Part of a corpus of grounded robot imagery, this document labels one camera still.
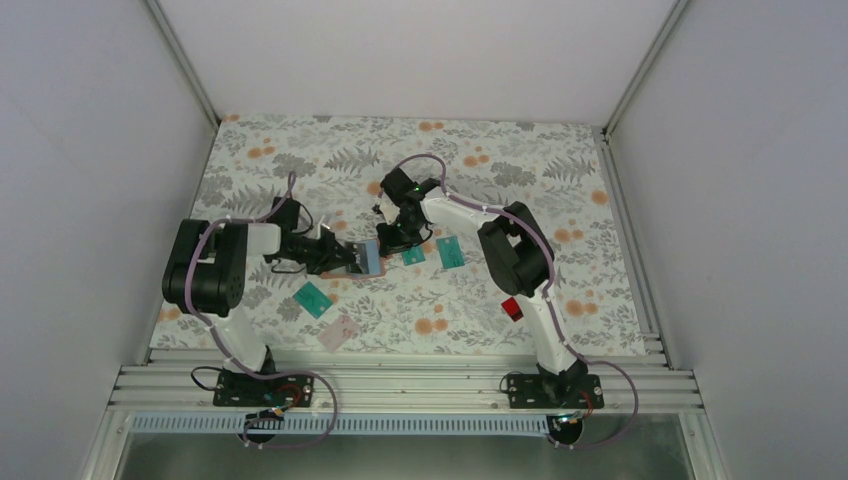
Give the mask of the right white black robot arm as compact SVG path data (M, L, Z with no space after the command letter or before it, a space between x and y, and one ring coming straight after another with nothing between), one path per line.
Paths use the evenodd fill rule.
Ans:
M514 302L507 311L518 314L531 333L544 399L565 407L578 397L588 367L569 351L554 303L552 249L526 205L481 205L437 179L418 183L395 168L380 182L375 211L384 218L377 225L382 256L410 250L432 225L476 235L492 281Z

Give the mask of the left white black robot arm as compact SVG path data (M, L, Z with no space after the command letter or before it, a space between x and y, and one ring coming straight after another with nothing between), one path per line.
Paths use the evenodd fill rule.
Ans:
M268 263L293 261L307 275L338 269L360 273L360 255L326 227L305 215L303 205L277 197L259 218L181 222L162 279L164 300L196 317L224 355L223 367L242 374L239 392L255 405L270 402L278 391L270 347L247 319L241 302L251 257Z

